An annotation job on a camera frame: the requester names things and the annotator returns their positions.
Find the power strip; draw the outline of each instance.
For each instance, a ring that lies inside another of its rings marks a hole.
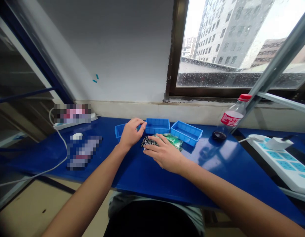
[[[97,115],[95,113],[91,113],[91,121],[97,120]],[[54,124],[54,129],[56,130],[61,130],[64,128],[72,127],[75,125],[83,124],[84,122],[81,123],[55,123]]]
[[[263,136],[263,142],[248,139],[247,142],[274,169],[278,176],[295,192],[305,194],[305,165],[286,150],[271,150],[265,144],[271,139]]]

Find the green packet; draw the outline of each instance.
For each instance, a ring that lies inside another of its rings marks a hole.
[[[168,141],[174,145],[179,151],[182,151],[182,144],[183,141],[180,140],[177,136],[172,135],[171,133],[164,133],[162,134],[164,137],[168,139]]]

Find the blue plastic tray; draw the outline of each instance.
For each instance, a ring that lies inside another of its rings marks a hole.
[[[171,134],[179,137],[185,143],[195,146],[199,141],[203,130],[193,127],[181,121],[175,122],[171,127]]]
[[[170,132],[170,122],[168,119],[160,118],[148,118],[146,119],[146,133],[156,134],[156,133],[169,133]]]
[[[122,136],[125,124],[126,123],[115,126],[115,137],[119,142],[121,140],[121,136]]]

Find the dark liquid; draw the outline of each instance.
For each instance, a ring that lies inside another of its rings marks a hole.
[[[223,142],[226,140],[226,135],[222,132],[214,131],[212,133],[212,138],[214,141]]]

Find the building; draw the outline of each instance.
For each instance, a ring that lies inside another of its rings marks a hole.
[[[250,68],[265,41],[256,36],[273,6],[273,0],[206,0],[193,58]]]
[[[182,46],[182,57],[192,58],[194,54],[196,37],[185,38]]]
[[[266,40],[251,67],[268,64],[269,62],[271,62],[280,47],[284,44],[285,40],[286,38]],[[292,65],[302,63],[305,63],[305,45],[290,64]]]
[[[285,40],[286,38],[266,40],[251,67],[271,62]]]

